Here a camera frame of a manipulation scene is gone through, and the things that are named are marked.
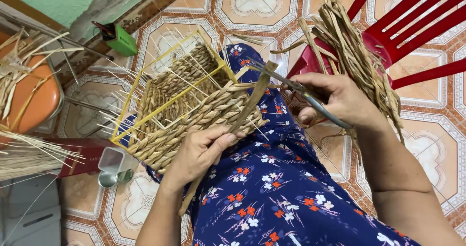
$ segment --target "hand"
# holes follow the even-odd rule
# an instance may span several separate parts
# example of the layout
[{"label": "hand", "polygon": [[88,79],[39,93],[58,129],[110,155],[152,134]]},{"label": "hand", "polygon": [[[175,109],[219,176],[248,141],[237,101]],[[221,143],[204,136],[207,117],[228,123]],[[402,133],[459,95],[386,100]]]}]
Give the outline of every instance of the hand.
[{"label": "hand", "polygon": [[237,137],[245,137],[241,132],[228,134],[229,129],[228,126],[219,125],[201,131],[188,131],[162,183],[168,183],[175,190],[183,189],[187,183],[201,177],[212,164],[217,165],[222,152]]},{"label": "hand", "polygon": [[[377,130],[389,126],[387,118],[347,76],[312,72],[293,76],[291,80],[322,90],[323,94],[329,97],[328,105],[324,108],[356,128]],[[299,113],[298,119],[306,124],[316,115],[317,111],[314,108],[305,107]]]}]

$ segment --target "red plastic chair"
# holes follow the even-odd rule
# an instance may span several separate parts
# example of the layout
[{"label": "red plastic chair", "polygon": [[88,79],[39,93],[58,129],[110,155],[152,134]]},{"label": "red plastic chair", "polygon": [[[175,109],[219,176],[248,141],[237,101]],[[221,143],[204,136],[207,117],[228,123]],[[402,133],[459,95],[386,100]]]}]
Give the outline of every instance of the red plastic chair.
[{"label": "red plastic chair", "polygon": [[[415,21],[423,13],[429,10],[432,6],[436,5],[441,0],[426,0],[415,10],[410,12],[408,15],[400,19],[392,27],[387,28],[391,23],[401,17],[414,5],[419,3],[421,0],[402,0],[398,5],[396,5],[391,11],[389,11],[385,16],[380,20],[374,23],[370,28],[365,30],[362,33],[363,41],[366,47],[371,51],[377,51],[386,61],[382,64],[384,68],[390,67],[393,63],[396,63],[409,53],[413,52],[418,47],[424,45],[428,41],[432,40],[434,37],[444,33],[450,28],[460,24],[466,20],[466,6],[460,7],[448,16],[444,17],[431,27],[427,28],[420,34],[416,35],[413,39],[406,42],[401,47],[397,48],[399,44],[409,38],[411,35],[414,35],[416,32],[420,31],[422,28],[430,24],[432,21],[442,16],[447,11],[451,10],[454,6],[457,6],[464,0],[448,0],[442,5],[438,6],[435,10],[428,13],[422,19],[418,20],[411,27],[407,28],[398,36],[391,39],[391,37],[396,34],[398,31],[402,30],[408,24]],[[354,19],[358,11],[362,8],[366,0],[355,0],[348,10],[348,16],[350,19]],[[337,56],[336,52],[327,46],[323,41],[315,38],[314,41],[316,44]],[[383,48],[376,48],[375,45],[381,45]],[[325,66],[328,66],[327,71],[329,74],[333,74],[332,70],[329,67],[329,63],[323,56]],[[308,72],[317,72],[320,70],[317,57],[311,48],[307,46],[300,58],[294,64],[293,68],[287,75],[287,78],[294,76],[298,73],[305,74]],[[444,76],[453,75],[460,73],[466,70],[466,58],[458,60],[456,62],[442,65],[437,68],[429,69],[417,74],[410,76],[405,76],[400,79],[392,80],[389,77],[390,85],[393,89],[398,89],[404,86],[411,84],[428,81],[431,79],[436,79]]]}]

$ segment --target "green box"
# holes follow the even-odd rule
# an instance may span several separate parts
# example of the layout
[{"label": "green box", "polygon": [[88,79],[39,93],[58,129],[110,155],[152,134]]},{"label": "green box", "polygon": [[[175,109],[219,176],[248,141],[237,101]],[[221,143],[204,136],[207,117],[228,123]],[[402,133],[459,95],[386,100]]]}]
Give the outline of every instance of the green box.
[{"label": "green box", "polygon": [[134,56],[137,54],[136,39],[128,34],[120,25],[114,23],[106,24],[105,27],[114,31],[115,36],[108,36],[102,31],[102,39],[107,42],[107,45],[119,52],[125,57]]}]

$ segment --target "yellow basket frame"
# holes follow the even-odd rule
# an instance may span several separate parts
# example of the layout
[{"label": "yellow basket frame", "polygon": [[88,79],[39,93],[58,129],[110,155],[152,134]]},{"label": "yellow basket frame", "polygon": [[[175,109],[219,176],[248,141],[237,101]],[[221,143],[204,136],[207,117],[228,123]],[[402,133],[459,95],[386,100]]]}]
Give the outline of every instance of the yellow basket frame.
[{"label": "yellow basket frame", "polygon": [[[166,109],[169,105],[171,105],[173,102],[175,102],[176,100],[178,100],[179,98],[181,98],[184,94],[187,94],[189,91],[191,91],[192,89],[194,89],[197,85],[201,84],[202,82],[204,82],[209,76],[212,77],[213,75],[215,75],[217,72],[219,72],[220,70],[223,70],[224,72],[227,73],[228,77],[230,78],[231,81],[233,81],[235,84],[238,83],[238,81],[236,80],[236,78],[234,77],[234,74],[233,72],[231,71],[231,69],[227,66],[227,64],[225,63],[225,61],[220,57],[220,55],[218,54],[218,52],[216,50],[214,50],[214,48],[212,48],[212,46],[210,46],[210,44],[207,42],[206,38],[202,35],[201,33],[201,30],[200,29],[197,29],[195,32],[193,32],[192,34],[190,34],[189,36],[185,37],[183,40],[179,41],[178,43],[176,43],[174,46],[172,46],[172,48],[170,48],[170,50],[168,50],[167,52],[165,52],[164,54],[162,54],[160,57],[158,57],[157,59],[155,59],[154,61],[150,62],[149,64],[147,64],[146,66],[144,66],[140,71],[139,73],[137,74],[136,76],[136,79],[135,79],[135,82],[133,84],[133,86],[131,87],[131,90],[128,94],[128,97],[125,101],[125,105],[123,106],[123,109],[122,111],[126,110],[130,104],[130,101],[131,101],[131,98],[132,98],[132,95],[134,93],[134,90],[136,89],[137,87],[137,84],[139,83],[139,80],[142,76],[142,74],[144,73],[144,70],[148,67],[150,67],[152,64],[154,64],[155,62],[157,61],[160,61],[162,58],[166,57],[167,55],[171,54],[174,50],[176,50],[178,47],[182,47],[183,48],[183,51],[185,51],[184,47],[183,47],[183,43],[188,41],[190,38],[194,37],[195,35],[199,35],[199,37],[201,37],[202,41],[204,42],[204,45],[207,47],[207,50],[209,51],[209,53],[211,54],[211,56],[215,59],[215,61],[218,63],[218,67],[210,72],[210,74],[208,76],[204,76],[203,78],[201,78],[199,81],[195,82],[194,84],[190,85],[188,88],[186,88],[185,90],[183,90],[180,94],[178,94],[177,96],[175,96],[174,98],[172,98],[171,100],[167,101],[165,104],[163,104],[162,106],[160,106],[158,109],[154,110],[152,113],[150,113],[148,116],[144,117],[144,118],[141,118],[140,121],[138,121],[136,124],[134,124],[132,127],[130,127],[129,129],[127,129],[126,131],[120,133],[118,135],[118,129],[120,128],[120,124],[122,123],[123,121],[123,115],[124,113],[121,112],[121,114],[119,115],[118,117],[118,120],[116,121],[116,127],[113,131],[113,134],[112,134],[112,137],[110,138],[110,140],[124,148],[124,149],[127,149],[124,145],[122,145],[120,143],[120,140],[126,136],[127,134],[131,133],[132,131],[134,131],[136,128],[140,127],[142,124],[146,123],[149,119],[155,117],[157,114],[159,114],[161,111],[163,111],[164,109]],[[186,114],[183,114],[181,115],[179,118],[183,118],[185,117],[186,115],[188,115],[190,112],[186,113]]]}]

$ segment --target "woman's left hand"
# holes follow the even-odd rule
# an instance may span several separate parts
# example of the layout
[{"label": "woman's left hand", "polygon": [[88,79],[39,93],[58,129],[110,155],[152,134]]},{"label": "woman's left hand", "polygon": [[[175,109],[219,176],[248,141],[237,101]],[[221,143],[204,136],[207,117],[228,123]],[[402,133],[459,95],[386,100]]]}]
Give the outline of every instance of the woman's left hand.
[{"label": "woman's left hand", "polygon": [[172,189],[180,190],[191,181],[201,177],[212,165],[217,165],[222,152],[244,133],[227,133],[228,126],[219,125],[209,129],[190,130],[186,134],[162,181]]}]

